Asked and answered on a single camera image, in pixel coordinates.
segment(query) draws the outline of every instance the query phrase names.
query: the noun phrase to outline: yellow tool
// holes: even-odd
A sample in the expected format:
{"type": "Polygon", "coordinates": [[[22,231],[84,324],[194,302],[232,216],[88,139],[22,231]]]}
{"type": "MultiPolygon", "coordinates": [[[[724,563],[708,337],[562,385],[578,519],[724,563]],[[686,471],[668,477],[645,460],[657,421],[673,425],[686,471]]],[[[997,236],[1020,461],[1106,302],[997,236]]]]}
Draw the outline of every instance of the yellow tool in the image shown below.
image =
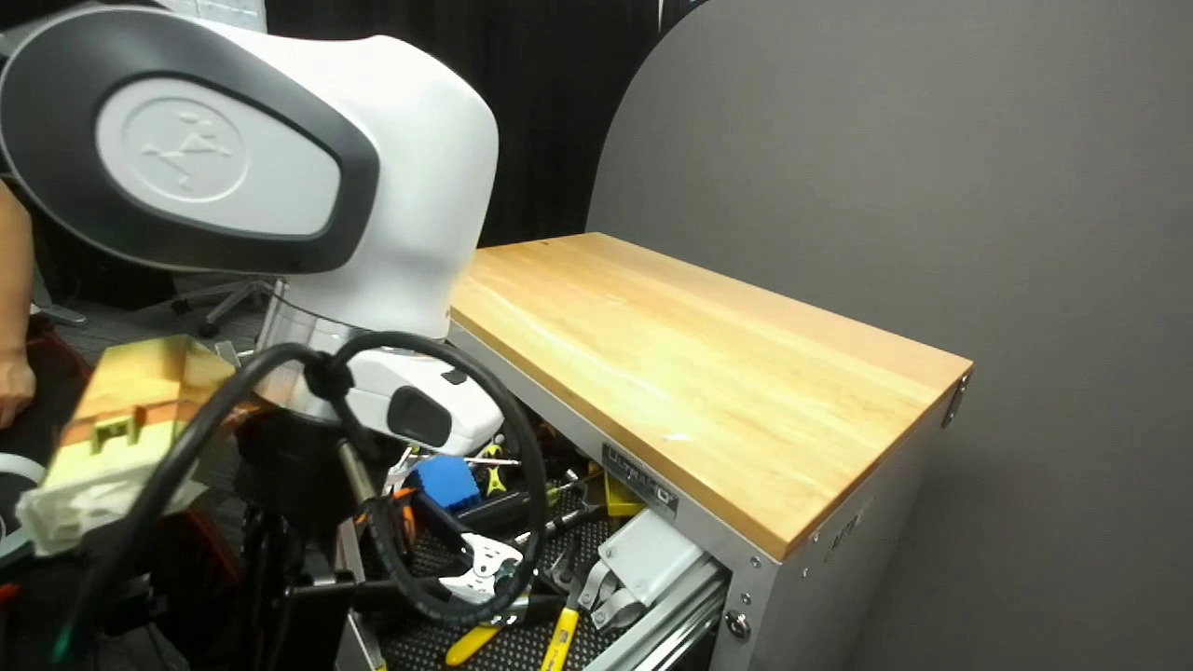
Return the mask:
{"type": "MultiPolygon", "coordinates": [[[[477,452],[482,460],[501,460],[501,442],[487,442],[477,452]]],[[[486,474],[486,497],[503,497],[511,493],[506,480],[501,477],[501,467],[487,467],[486,474]]]]}
{"type": "Polygon", "coordinates": [[[444,666],[466,666],[503,628],[501,621],[477,621],[444,657],[444,666]]]}
{"type": "Polygon", "coordinates": [[[558,613],[558,604],[562,604],[558,592],[518,597],[511,613],[487,621],[477,621],[475,629],[456,639],[456,645],[444,651],[444,666],[466,666],[471,661],[477,661],[486,645],[493,645],[501,629],[547,621],[558,613]]]}
{"type": "Polygon", "coordinates": [[[581,628],[581,613],[578,613],[575,597],[567,597],[567,604],[558,606],[544,664],[535,671],[562,671],[567,666],[567,651],[572,651],[578,628],[581,628]]]}
{"type": "Polygon", "coordinates": [[[606,474],[601,474],[601,485],[603,485],[601,493],[603,493],[606,519],[622,521],[622,519],[642,516],[642,500],[626,485],[617,485],[606,474]]]}

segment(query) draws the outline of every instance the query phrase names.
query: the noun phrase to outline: gray backdrop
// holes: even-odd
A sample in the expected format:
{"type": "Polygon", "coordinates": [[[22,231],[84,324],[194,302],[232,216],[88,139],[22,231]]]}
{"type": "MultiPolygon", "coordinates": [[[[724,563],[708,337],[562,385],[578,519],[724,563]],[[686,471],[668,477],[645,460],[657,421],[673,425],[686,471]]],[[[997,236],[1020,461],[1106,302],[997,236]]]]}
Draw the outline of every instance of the gray backdrop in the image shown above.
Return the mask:
{"type": "Polygon", "coordinates": [[[1193,3],[711,0],[588,226],[975,359],[852,671],[1193,666],[1193,3]]]}

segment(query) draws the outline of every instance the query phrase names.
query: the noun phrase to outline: wooden board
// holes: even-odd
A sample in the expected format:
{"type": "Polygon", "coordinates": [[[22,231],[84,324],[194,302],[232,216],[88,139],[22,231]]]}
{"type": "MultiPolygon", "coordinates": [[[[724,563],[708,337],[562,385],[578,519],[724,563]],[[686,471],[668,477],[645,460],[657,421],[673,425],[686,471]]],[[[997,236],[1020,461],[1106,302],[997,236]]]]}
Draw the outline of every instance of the wooden board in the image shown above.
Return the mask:
{"type": "Polygon", "coordinates": [[[969,374],[593,231],[482,251],[456,321],[775,558],[969,374]]]}

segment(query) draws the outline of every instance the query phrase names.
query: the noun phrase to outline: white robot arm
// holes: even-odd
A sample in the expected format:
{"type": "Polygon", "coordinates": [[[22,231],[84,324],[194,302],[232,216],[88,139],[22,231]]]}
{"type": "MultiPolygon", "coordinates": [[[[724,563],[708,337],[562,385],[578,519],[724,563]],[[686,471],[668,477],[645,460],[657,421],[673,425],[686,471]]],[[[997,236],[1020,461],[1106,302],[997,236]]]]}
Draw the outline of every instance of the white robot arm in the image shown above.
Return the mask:
{"type": "MultiPolygon", "coordinates": [[[[496,121],[441,60],[396,41],[291,41],[153,6],[36,26],[0,78],[16,179],[68,231],[179,272],[279,277],[268,342],[447,337],[496,175],[496,121]]],[[[493,400],[417,353],[349,360],[370,428],[462,456],[493,400]]],[[[302,375],[261,388],[329,418],[302,375]]]]}

